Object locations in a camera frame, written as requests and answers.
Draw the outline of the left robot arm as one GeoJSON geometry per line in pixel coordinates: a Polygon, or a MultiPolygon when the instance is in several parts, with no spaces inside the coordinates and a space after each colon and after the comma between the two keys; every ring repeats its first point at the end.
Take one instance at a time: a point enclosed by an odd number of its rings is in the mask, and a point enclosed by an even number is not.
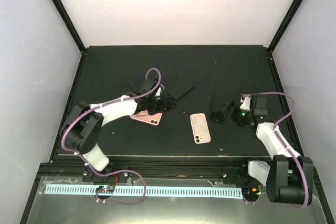
{"type": "Polygon", "coordinates": [[[78,155],[94,170],[102,182],[108,181],[113,169],[109,158],[98,145],[101,129],[117,119],[146,111],[149,115],[174,109],[175,102],[160,81],[146,80],[143,87],[99,104],[79,102],[61,127],[61,147],[78,155]]]}

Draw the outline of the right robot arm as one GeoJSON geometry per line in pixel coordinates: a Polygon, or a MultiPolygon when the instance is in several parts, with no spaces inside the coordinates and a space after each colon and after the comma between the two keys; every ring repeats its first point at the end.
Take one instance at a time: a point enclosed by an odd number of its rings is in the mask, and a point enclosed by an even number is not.
{"type": "Polygon", "coordinates": [[[279,123],[291,112],[277,121],[268,117],[267,97],[272,94],[242,94],[239,104],[231,99],[222,100],[218,105],[218,120],[231,118],[241,127],[250,127],[271,158],[269,163],[249,161],[238,171],[239,179],[245,184],[258,180],[265,187],[271,203],[291,204],[303,209],[312,202],[313,161],[297,152],[281,133],[279,123]]]}

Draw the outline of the pink phone case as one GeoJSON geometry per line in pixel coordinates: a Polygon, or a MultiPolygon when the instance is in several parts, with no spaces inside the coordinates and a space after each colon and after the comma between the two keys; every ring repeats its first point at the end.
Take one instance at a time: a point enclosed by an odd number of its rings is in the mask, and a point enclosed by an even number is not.
{"type": "Polygon", "coordinates": [[[142,123],[150,124],[153,126],[158,126],[162,118],[162,113],[156,113],[156,114],[150,115],[148,111],[145,110],[145,111],[141,111],[139,113],[131,115],[130,118],[133,120],[142,122],[142,123]]]}

